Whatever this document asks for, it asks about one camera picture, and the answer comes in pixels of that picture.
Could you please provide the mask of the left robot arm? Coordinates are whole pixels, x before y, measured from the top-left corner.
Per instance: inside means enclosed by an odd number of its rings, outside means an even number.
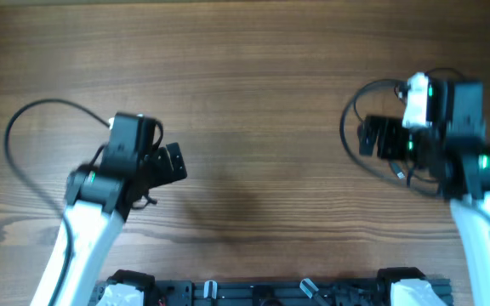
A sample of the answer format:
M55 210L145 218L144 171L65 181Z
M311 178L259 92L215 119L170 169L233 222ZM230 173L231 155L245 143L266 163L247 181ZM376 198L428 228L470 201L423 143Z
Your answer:
M155 204L152 189L185 179L176 143L162 145L155 118L118 113L100 162L71 172L62 223L34 305L85 305L134 203Z

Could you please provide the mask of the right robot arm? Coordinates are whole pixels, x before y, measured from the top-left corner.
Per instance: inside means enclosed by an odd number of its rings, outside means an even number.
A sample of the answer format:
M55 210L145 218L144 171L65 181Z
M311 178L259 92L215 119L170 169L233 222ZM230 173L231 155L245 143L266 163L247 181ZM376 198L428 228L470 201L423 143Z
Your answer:
M459 231L473 301L490 305L490 144L485 140L483 85L418 73L405 82L371 82L358 94L381 87L395 89L405 111L401 118L362 118L359 153L429 172Z

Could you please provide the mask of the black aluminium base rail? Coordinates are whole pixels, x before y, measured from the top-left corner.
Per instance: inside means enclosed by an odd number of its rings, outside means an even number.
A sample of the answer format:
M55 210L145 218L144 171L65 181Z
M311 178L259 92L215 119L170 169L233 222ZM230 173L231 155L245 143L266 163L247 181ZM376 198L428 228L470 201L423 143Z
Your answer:
M392 305L389 285L362 278L315 281L311 293L303 281L192 282L111 278L97 284L90 305Z

